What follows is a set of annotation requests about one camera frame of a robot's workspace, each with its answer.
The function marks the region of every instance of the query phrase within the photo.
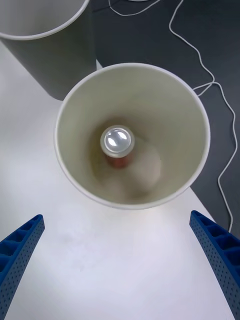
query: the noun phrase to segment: white cable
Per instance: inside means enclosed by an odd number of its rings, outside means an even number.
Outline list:
[[[183,42],[185,42],[188,46],[190,46],[192,49],[194,49],[194,50],[197,52],[198,58],[199,58],[199,62],[200,62],[200,64],[201,64],[201,66],[203,67],[204,70],[206,70],[207,73],[210,74],[210,76],[212,77],[212,82],[214,82],[214,81],[215,81],[215,77],[214,77],[214,75],[212,74],[212,72],[211,72],[210,70],[208,70],[208,69],[205,67],[205,65],[203,64],[200,51],[199,51],[194,45],[192,45],[192,44],[189,43],[186,39],[184,39],[182,36],[180,36],[179,34],[177,34],[176,32],[174,32],[173,29],[172,29],[173,20],[174,20],[174,18],[175,18],[175,16],[176,16],[176,13],[177,13],[178,9],[180,8],[180,6],[182,5],[183,2],[184,2],[184,0],[181,0],[181,1],[179,2],[179,4],[177,5],[176,9],[174,10],[173,15],[172,15],[171,20],[170,20],[169,25],[168,25],[169,30],[171,31],[172,34],[174,34],[176,37],[178,37],[179,39],[181,39]],[[212,85],[212,83],[210,83],[209,86],[208,86],[207,88],[205,88],[198,96],[200,97],[202,94],[204,94],[204,92],[206,92],[206,91],[211,87],[211,85]]]
[[[150,7],[154,6],[155,4],[157,4],[158,2],[160,2],[161,0],[157,0],[155,2],[153,2],[152,4],[150,4],[149,6],[147,6],[145,9],[143,9],[142,11],[139,11],[137,13],[133,13],[133,14],[121,14],[119,12],[117,12],[116,10],[114,10],[111,6],[111,0],[108,0],[108,3],[109,3],[109,6],[111,8],[112,11],[114,11],[116,14],[118,14],[119,16],[122,16],[122,17],[129,17],[129,16],[135,16],[135,15],[138,15],[138,14],[141,14],[142,12],[148,10]],[[174,10],[173,12],[173,15],[171,17],[171,20],[169,22],[169,30],[170,32],[175,35],[176,37],[178,37],[179,39],[181,39],[183,42],[186,43],[186,45],[190,46],[192,49],[194,49],[197,54],[198,54],[198,58],[199,58],[199,62],[200,62],[200,65],[202,66],[202,68],[212,77],[212,82],[208,82],[208,83],[205,83],[205,84],[202,84],[202,85],[199,85],[199,86],[196,86],[195,88],[193,88],[193,90],[197,90],[197,89],[200,89],[200,88],[204,88],[206,87],[201,93],[198,94],[198,96],[200,97],[201,95],[203,95],[212,85],[217,85],[219,86],[220,88],[220,91],[221,91],[221,95],[222,95],[222,98],[225,102],[225,104],[227,105],[227,107],[230,109],[231,113],[233,114],[233,119],[232,119],[232,133],[233,133],[233,137],[234,137],[234,141],[235,141],[235,149],[234,149],[234,152],[233,154],[231,155],[230,159],[228,160],[226,166],[224,167],[224,169],[222,170],[222,172],[220,173],[219,177],[217,178],[217,184],[218,184],[218,187],[219,187],[219,190],[221,192],[221,195],[222,195],[222,198],[225,202],[225,205],[226,205],[226,208],[227,208],[227,211],[229,213],[229,216],[230,216],[230,225],[229,225],[229,229],[228,231],[231,232],[232,230],[232,227],[233,227],[233,222],[234,222],[234,217],[233,217],[233,214],[230,210],[230,207],[229,207],[229,204],[228,204],[228,201],[226,199],[226,196],[224,194],[224,191],[223,191],[223,188],[221,186],[221,177],[223,176],[223,174],[225,173],[225,171],[228,169],[228,167],[230,166],[233,158],[235,157],[235,154],[237,153],[238,151],[238,139],[237,139],[237,135],[236,135],[236,131],[235,131],[235,121],[236,121],[236,114],[234,112],[234,110],[231,108],[230,104],[228,103],[227,99],[225,98],[225,94],[224,94],[224,91],[223,91],[223,88],[221,86],[220,83],[216,82],[215,81],[215,76],[214,74],[208,69],[205,67],[205,65],[203,64],[203,61],[202,61],[202,57],[201,57],[201,54],[200,54],[200,51],[194,46],[192,45],[191,43],[189,43],[186,39],[184,39],[182,36],[180,36],[179,34],[177,34],[176,32],[173,31],[172,29],[172,23],[174,21],[174,18],[177,14],[177,11],[178,9],[180,8],[180,6],[183,4],[184,0],[181,0],[179,2],[179,4],[177,5],[176,9]]]
[[[121,16],[121,17],[130,17],[130,16],[136,16],[136,15],[139,15],[141,13],[143,13],[144,11],[147,11],[149,8],[151,8],[152,6],[156,5],[158,2],[160,2],[161,0],[156,0],[155,2],[151,3],[149,6],[147,6],[145,9],[139,11],[139,12],[136,12],[136,13],[131,13],[131,14],[122,14],[122,13],[119,13],[118,11],[116,11],[112,5],[111,5],[111,0],[108,0],[108,4],[109,4],[109,7],[110,9],[115,12],[117,15]]]

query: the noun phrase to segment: red can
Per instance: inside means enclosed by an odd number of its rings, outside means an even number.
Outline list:
[[[128,166],[133,159],[135,137],[127,127],[113,125],[101,135],[100,145],[107,162],[112,167],[120,169]]]

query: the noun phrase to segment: perforated plastic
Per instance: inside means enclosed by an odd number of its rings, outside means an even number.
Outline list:
[[[195,233],[236,320],[240,320],[240,240],[197,211],[191,212]]]
[[[44,229],[44,218],[39,214],[0,242],[0,320],[7,314]]]

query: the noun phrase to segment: can lid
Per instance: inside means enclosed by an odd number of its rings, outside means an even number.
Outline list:
[[[112,158],[123,158],[129,155],[135,145],[135,137],[124,125],[113,125],[101,135],[102,151]]]

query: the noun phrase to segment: white table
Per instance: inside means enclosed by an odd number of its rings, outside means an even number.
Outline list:
[[[143,211],[93,203],[55,157],[60,104],[0,44],[0,238],[45,221],[5,319],[234,319],[189,227],[191,210],[210,216],[193,191]]]

